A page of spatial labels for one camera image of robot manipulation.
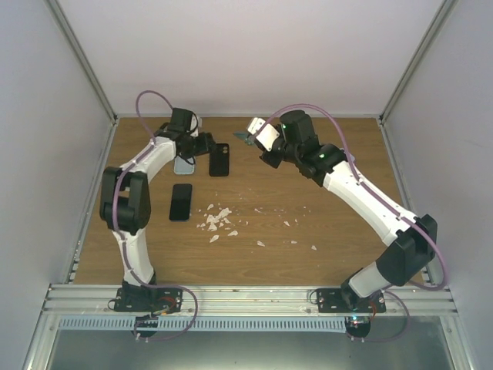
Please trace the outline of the black cased phone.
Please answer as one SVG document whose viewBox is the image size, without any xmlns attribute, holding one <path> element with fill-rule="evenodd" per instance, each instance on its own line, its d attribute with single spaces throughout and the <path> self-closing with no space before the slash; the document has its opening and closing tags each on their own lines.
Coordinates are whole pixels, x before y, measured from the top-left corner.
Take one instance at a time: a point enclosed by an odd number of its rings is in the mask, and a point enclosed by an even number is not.
<svg viewBox="0 0 493 370">
<path fill-rule="evenodd" d="M 228 177 L 230 173 L 230 145 L 218 143 L 210 152 L 209 175 L 211 177 Z"/>
</svg>

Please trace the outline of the light blue phone case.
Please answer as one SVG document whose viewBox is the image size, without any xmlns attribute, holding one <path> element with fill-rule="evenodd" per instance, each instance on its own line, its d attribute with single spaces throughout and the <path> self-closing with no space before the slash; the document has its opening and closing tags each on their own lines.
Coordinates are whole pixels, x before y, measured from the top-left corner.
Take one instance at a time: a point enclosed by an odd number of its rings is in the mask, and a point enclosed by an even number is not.
<svg viewBox="0 0 493 370">
<path fill-rule="evenodd" d="M 177 156 L 173 164 L 173 172 L 178 176 L 193 175 L 196 168 L 196 158 L 194 156 L 183 159 L 181 156 Z"/>
</svg>

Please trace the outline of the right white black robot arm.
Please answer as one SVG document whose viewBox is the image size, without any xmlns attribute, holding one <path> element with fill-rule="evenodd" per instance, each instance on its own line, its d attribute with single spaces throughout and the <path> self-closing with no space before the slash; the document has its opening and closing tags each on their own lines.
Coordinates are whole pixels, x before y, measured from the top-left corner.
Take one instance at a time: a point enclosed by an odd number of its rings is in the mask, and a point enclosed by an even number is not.
<svg viewBox="0 0 493 370">
<path fill-rule="evenodd" d="M 435 219 L 418 217 L 394 202 L 356 168 L 346 148 L 320 143 L 303 110 L 285 112 L 277 125 L 254 118 L 247 131 L 264 163 L 273 168 L 292 163 L 301 175 L 352 208 L 385 245 L 375 262 L 341 284 L 341 303 L 348 311 L 360 311 L 376 291 L 406 285 L 437 255 Z"/>
</svg>

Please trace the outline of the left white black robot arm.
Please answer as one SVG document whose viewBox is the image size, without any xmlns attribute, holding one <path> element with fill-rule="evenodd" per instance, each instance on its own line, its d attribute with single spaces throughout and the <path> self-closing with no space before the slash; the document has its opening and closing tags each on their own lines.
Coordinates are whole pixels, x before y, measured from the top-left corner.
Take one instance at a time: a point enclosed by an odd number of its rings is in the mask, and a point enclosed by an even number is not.
<svg viewBox="0 0 493 370">
<path fill-rule="evenodd" d="M 141 311 L 151 311 L 159 293 L 151 285 L 156 273 L 146 243 L 151 216 L 149 184 L 168 163 L 181 156 L 191 160 L 216 146 L 210 133 L 201 133 L 201 119 L 192 111 L 174 108 L 168 123 L 151 133 L 148 143 L 131 160 L 103 171 L 99 216 L 115 237 L 122 258 L 123 280 L 138 286 L 132 302 Z"/>
</svg>

